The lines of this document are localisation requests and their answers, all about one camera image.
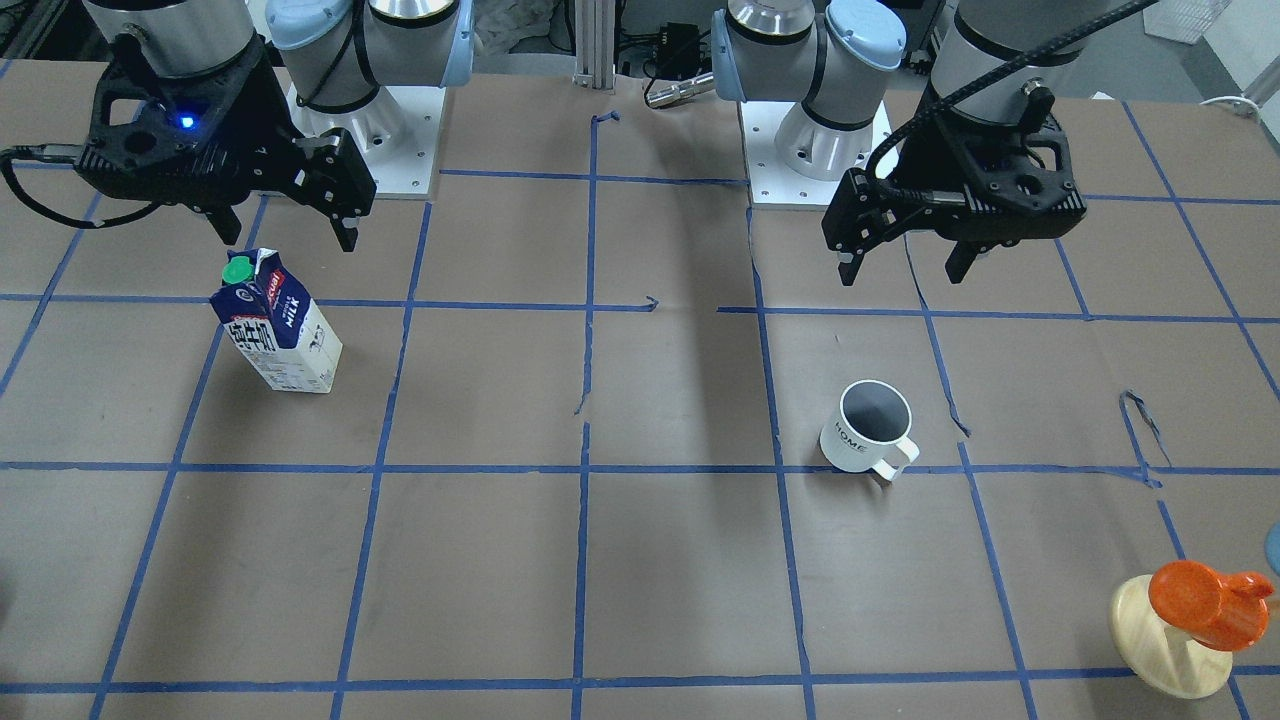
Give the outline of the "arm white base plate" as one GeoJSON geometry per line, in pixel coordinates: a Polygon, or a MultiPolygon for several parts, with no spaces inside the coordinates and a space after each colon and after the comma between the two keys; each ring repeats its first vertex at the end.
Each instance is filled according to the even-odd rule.
{"type": "Polygon", "coordinates": [[[369,102],[329,113],[297,104],[288,88],[291,119],[307,136],[340,127],[348,131],[376,183],[379,199],[429,199],[445,114],[447,90],[381,87],[369,102]]]}
{"type": "Polygon", "coordinates": [[[741,102],[739,110],[755,208],[827,208],[845,172],[864,168],[891,132],[883,102],[870,124],[851,131],[820,124],[797,102],[741,102]]]}

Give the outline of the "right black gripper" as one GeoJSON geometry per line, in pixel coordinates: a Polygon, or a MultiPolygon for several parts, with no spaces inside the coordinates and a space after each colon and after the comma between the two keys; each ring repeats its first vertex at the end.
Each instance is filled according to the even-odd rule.
{"type": "Polygon", "coordinates": [[[293,124],[260,36],[182,78],[161,77],[132,35],[118,35],[111,53],[76,161],[82,179],[113,199],[202,213],[225,246],[241,238],[236,205],[282,193],[328,217],[340,250],[355,251],[375,179],[348,131],[307,137],[293,124]]]}

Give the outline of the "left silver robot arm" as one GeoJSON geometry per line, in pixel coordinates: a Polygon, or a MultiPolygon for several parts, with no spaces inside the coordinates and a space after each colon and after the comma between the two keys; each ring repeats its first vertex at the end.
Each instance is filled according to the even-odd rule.
{"type": "Polygon", "coordinates": [[[975,259],[1057,240],[1087,204],[1055,86],[1096,32],[1142,1],[960,1],[915,114],[876,138],[873,120],[908,33],[878,1],[730,1],[716,13],[716,91],[787,102],[777,149],[797,173],[836,183],[820,227],[844,284],[865,256],[910,231],[954,243],[960,283],[975,259]]]}

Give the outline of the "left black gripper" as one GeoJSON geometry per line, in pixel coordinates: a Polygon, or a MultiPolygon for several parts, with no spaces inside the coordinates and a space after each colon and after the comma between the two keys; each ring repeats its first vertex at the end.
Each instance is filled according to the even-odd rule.
{"type": "Polygon", "coordinates": [[[909,231],[955,242],[945,272],[963,283],[986,250],[1074,229],[1088,206],[1055,100],[1047,86],[1024,87],[1011,126],[948,108],[911,129],[887,174],[847,170],[822,219],[841,284],[855,283],[864,254],[909,231]]]}

